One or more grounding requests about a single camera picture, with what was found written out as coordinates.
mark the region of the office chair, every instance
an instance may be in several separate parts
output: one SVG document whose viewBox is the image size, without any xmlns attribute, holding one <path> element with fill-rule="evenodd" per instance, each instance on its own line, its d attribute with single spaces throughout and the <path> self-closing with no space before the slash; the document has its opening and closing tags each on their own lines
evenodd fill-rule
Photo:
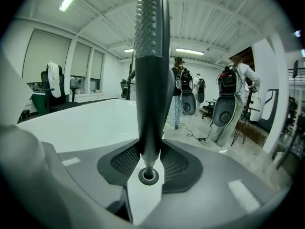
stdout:
<svg viewBox="0 0 305 229">
<path fill-rule="evenodd" d="M 61 96 L 56 98 L 52 95 L 51 91 L 54 91 L 54 88 L 50 89 L 49 79 L 48 79 L 48 68 L 46 71 L 41 72 L 41 81 L 42 81 L 42 89 L 46 94 L 46 103 L 45 107 L 49 113 L 53 113 L 56 111 L 69 109 L 73 107 L 80 106 L 80 103 L 76 102 L 67 102 L 65 91 L 64 91 L 64 80 L 65 77 L 62 73 L 62 68 L 58 65 L 59 68 L 59 85 L 61 89 Z"/>
</svg>

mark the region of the textured grip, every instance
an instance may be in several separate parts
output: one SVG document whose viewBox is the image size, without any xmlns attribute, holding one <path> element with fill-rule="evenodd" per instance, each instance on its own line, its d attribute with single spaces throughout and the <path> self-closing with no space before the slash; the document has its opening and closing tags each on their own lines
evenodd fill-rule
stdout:
<svg viewBox="0 0 305 229">
<path fill-rule="evenodd" d="M 145 56 L 162 56 L 162 0 L 138 1 L 135 30 L 135 59 Z"/>
</svg>

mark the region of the mesh panel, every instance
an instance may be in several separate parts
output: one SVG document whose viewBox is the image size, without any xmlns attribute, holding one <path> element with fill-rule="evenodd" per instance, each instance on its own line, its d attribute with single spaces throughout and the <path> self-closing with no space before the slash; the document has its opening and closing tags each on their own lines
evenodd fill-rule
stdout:
<svg viewBox="0 0 305 229">
<path fill-rule="evenodd" d="M 132 146 L 113 157 L 110 163 L 115 170 L 127 177 L 130 177 L 139 160 L 140 154 L 137 152 L 136 147 Z"/>
<path fill-rule="evenodd" d="M 187 158 L 168 146 L 163 146 L 161 149 L 160 159 L 164 167 L 165 182 L 176 178 L 189 165 Z"/>
</svg>

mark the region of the white tabletop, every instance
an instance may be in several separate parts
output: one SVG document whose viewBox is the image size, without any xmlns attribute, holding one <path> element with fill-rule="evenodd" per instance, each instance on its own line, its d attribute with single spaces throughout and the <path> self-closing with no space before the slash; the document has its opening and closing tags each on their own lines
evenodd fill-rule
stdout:
<svg viewBox="0 0 305 229">
<path fill-rule="evenodd" d="M 136 103 L 107 100 L 58 111 L 18 124 L 57 153 L 107 146 L 138 138 Z"/>
</svg>

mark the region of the person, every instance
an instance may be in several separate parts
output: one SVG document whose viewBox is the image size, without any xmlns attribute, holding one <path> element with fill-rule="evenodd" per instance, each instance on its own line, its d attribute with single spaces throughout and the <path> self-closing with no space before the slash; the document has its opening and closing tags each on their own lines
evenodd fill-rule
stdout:
<svg viewBox="0 0 305 229">
<path fill-rule="evenodd" d="M 174 73 L 175 79 L 177 79 L 178 72 L 183 70 L 183 59 L 182 57 L 175 57 L 174 67 L 172 71 Z M 178 125 L 180 124 L 180 117 L 182 115 L 183 109 L 180 101 L 181 90 L 175 87 L 175 91 L 173 93 L 173 98 L 169 110 L 169 125 L 168 127 L 172 129 L 178 129 Z"/>
<path fill-rule="evenodd" d="M 193 83 L 193 94 L 194 94 L 195 99 L 196 99 L 196 112 L 199 111 L 199 109 L 200 109 L 200 104 L 201 104 L 201 102 L 198 101 L 198 88 L 199 88 L 199 86 L 197 86 L 201 79 L 202 79 L 202 77 L 201 77 L 200 74 L 198 73 L 198 74 L 196 75 L 196 77 L 195 77 L 195 79 L 194 79 L 194 83 Z"/>
<path fill-rule="evenodd" d="M 228 138 L 232 135 L 240 116 L 242 115 L 245 105 L 246 77 L 248 77 L 255 83 L 255 87 L 257 90 L 259 90 L 259 86 L 261 83 L 259 76 L 253 70 L 251 70 L 247 64 L 242 63 L 242 59 L 240 56 L 233 56 L 231 58 L 231 61 L 232 62 L 230 63 L 230 65 L 232 65 L 233 63 L 233 67 L 235 67 L 238 71 L 240 77 L 240 79 L 238 80 L 241 80 L 242 87 L 240 91 L 236 94 L 236 109 L 231 123 L 226 127 L 218 127 L 212 137 L 212 140 L 216 142 L 218 146 L 225 145 Z"/>
</svg>

